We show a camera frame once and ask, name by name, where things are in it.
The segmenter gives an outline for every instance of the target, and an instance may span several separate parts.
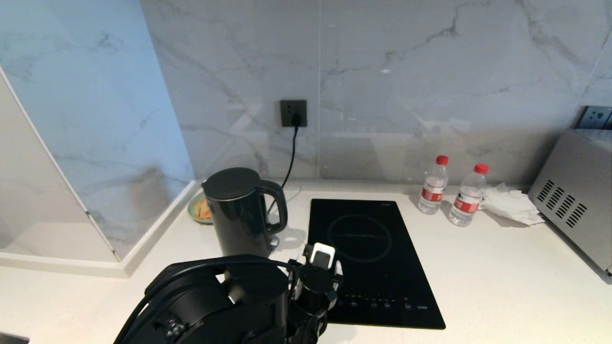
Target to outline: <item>white countertop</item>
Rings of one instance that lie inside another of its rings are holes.
[[[396,201],[446,329],[330,324],[320,343],[612,342],[612,286],[546,225],[478,212],[471,226],[429,216],[416,195],[287,190],[288,228],[271,258],[300,254],[312,198]],[[0,332],[32,344],[112,343],[149,282],[167,265],[220,256],[214,229],[184,211],[132,278],[111,279],[0,267]]]

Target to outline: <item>marble backsplash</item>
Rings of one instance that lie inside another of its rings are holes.
[[[529,184],[577,107],[612,105],[609,0],[141,0],[196,176]]]
[[[125,257],[193,179],[138,0],[2,1],[0,65]]]
[[[116,263],[32,129],[2,67],[0,130],[0,256]]]

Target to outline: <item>white tissue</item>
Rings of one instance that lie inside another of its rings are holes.
[[[525,225],[544,222],[527,195],[519,190],[509,189],[505,183],[486,188],[480,208]]]

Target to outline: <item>induction cooktop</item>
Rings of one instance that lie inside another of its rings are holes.
[[[312,200],[316,242],[336,249],[344,275],[331,323],[446,328],[395,202]]]

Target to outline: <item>black electric kettle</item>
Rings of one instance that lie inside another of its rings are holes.
[[[272,235],[287,226],[287,202],[280,185],[248,168],[228,168],[202,183],[223,256],[251,253],[268,257]],[[269,223],[264,194],[278,205],[278,223]]]

